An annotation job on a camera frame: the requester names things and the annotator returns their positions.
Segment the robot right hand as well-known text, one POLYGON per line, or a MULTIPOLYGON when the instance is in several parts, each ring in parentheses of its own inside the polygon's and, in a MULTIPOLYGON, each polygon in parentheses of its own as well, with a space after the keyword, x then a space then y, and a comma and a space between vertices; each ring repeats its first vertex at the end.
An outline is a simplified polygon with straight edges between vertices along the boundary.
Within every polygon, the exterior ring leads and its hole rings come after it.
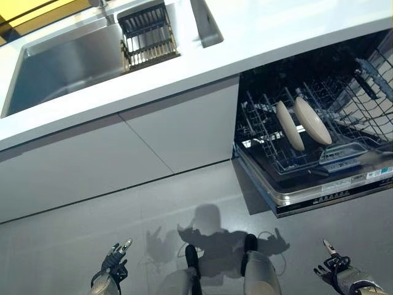
POLYGON ((348 256, 341 256, 328 240, 323 239, 322 242, 330 256, 323 262, 323 265, 318 265, 313 269, 314 273, 336 292, 344 294, 338 284, 338 274, 348 270, 351 260, 348 256))

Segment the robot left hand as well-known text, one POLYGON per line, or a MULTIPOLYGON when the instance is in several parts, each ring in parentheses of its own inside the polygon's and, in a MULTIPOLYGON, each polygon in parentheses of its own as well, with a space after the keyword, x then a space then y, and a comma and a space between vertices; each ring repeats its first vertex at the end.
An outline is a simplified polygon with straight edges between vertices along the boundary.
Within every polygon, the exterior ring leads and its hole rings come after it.
POLYGON ((132 242, 133 239, 129 238, 124 243, 116 243, 114 246, 112 246, 101 264, 101 270, 112 271, 116 267, 120 266, 127 250, 132 245, 132 242))

